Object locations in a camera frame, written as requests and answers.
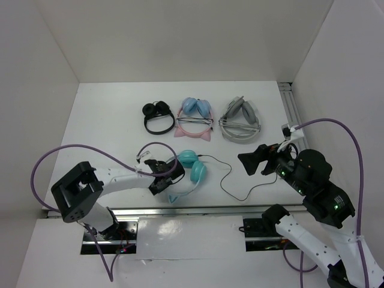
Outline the teal cat-ear headphones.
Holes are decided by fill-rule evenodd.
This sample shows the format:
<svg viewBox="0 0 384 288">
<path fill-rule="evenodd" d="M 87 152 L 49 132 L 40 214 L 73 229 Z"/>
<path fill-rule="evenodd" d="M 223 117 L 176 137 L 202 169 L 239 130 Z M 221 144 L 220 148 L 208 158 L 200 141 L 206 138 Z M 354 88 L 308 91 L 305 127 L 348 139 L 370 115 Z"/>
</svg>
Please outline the teal cat-ear headphones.
<svg viewBox="0 0 384 288">
<path fill-rule="evenodd" d="M 183 150 L 177 155 L 178 162 L 184 169 L 190 169 L 190 181 L 194 186 L 186 192 L 171 192 L 167 194 L 170 204 L 175 203 L 179 198 L 185 197 L 196 190 L 206 176 L 207 167 L 199 160 L 199 156 L 193 150 Z"/>
</svg>

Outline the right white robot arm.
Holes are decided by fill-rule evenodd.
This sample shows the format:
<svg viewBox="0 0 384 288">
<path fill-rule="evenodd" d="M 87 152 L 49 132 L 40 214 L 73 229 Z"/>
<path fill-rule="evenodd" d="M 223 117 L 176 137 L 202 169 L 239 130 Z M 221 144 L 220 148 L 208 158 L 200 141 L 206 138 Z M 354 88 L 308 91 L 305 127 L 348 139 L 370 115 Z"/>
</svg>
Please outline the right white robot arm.
<svg viewBox="0 0 384 288">
<path fill-rule="evenodd" d="M 278 145 L 260 145 L 254 152 L 238 154 L 248 175 L 275 173 L 303 196 L 302 204 L 331 238 L 331 248 L 303 228 L 283 206 L 275 204 L 262 214 L 262 229 L 279 234 L 304 252 L 327 277 L 329 287 L 383 287 L 383 269 L 366 241 L 358 235 L 357 214 L 347 193 L 329 177 L 332 166 L 323 154 L 305 149 L 292 157 Z"/>
</svg>

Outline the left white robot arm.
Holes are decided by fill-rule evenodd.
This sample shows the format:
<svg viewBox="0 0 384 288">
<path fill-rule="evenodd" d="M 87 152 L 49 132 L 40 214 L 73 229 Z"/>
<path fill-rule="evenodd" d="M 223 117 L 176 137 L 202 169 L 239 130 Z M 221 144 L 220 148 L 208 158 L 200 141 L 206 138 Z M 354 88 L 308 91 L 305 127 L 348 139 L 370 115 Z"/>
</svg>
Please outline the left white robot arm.
<svg viewBox="0 0 384 288">
<path fill-rule="evenodd" d="M 163 192 L 173 181 L 184 176 L 179 162 L 145 160 L 128 169 L 96 169 L 84 161 L 74 166 L 52 187 L 56 205 L 66 223 L 79 222 L 91 227 L 103 237 L 112 239 L 122 226 L 108 207 L 98 199 L 122 190 L 144 188 L 153 195 Z"/>
</svg>

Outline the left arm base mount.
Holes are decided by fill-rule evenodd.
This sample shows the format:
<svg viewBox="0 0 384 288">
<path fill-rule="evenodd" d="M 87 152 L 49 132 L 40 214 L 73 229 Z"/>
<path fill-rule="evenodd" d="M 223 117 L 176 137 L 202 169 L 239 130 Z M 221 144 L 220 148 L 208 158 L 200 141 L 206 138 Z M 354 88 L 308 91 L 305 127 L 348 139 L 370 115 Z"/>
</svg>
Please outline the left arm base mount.
<svg viewBox="0 0 384 288">
<path fill-rule="evenodd" d="M 112 234 L 102 235 L 92 226 L 91 231 L 85 228 L 80 249 L 81 255 L 99 254 L 95 241 L 100 247 L 100 251 L 106 255 L 136 254 L 137 235 L 139 228 L 138 217 L 118 217 L 119 226 Z"/>
</svg>

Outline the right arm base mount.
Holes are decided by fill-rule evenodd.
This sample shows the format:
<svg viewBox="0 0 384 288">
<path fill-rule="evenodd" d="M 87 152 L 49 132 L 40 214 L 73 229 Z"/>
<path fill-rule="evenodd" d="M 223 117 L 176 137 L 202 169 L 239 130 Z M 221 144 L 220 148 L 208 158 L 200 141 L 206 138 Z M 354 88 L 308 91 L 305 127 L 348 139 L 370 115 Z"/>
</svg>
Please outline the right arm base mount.
<svg viewBox="0 0 384 288">
<path fill-rule="evenodd" d="M 238 230 L 244 234 L 246 252 L 297 250 L 297 246 L 264 227 L 261 218 L 244 218 Z"/>
</svg>

